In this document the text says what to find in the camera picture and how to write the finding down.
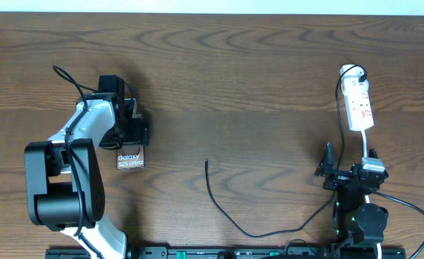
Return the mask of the Galaxy S25 Ultra smartphone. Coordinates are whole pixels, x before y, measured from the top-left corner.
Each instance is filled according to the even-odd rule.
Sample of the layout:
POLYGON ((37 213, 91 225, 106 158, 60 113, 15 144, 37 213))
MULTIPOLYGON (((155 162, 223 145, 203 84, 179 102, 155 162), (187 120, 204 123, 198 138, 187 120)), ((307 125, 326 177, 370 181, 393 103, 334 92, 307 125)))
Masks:
POLYGON ((120 171, 136 170, 145 167, 145 125, 142 114, 137 112, 137 102, 127 110, 131 116, 130 135, 121 141, 117 150, 117 169, 120 171))

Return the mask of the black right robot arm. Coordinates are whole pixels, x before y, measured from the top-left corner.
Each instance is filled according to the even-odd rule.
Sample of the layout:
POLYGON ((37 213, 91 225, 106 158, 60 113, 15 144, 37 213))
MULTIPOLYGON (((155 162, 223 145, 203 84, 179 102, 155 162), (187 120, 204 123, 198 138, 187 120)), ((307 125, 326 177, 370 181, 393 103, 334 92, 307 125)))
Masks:
POLYGON ((333 150, 327 143, 315 175, 325 179, 325 190, 335 192, 333 227, 337 240, 320 252, 329 258, 382 258, 389 212, 370 202, 369 195, 379 190, 389 174, 375 150, 345 171, 334 168, 333 150))

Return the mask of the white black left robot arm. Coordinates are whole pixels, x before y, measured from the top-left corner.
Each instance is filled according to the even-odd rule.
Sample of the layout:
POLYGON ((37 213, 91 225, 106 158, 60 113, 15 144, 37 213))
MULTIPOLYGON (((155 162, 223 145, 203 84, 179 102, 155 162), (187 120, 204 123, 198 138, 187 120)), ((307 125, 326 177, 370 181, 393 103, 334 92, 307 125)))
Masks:
POLYGON ((76 102, 66 124, 46 141, 24 149, 27 211, 31 222, 72 237, 91 258, 137 258, 127 235, 105 212, 96 156, 101 141, 134 119, 136 101, 115 92, 76 102))

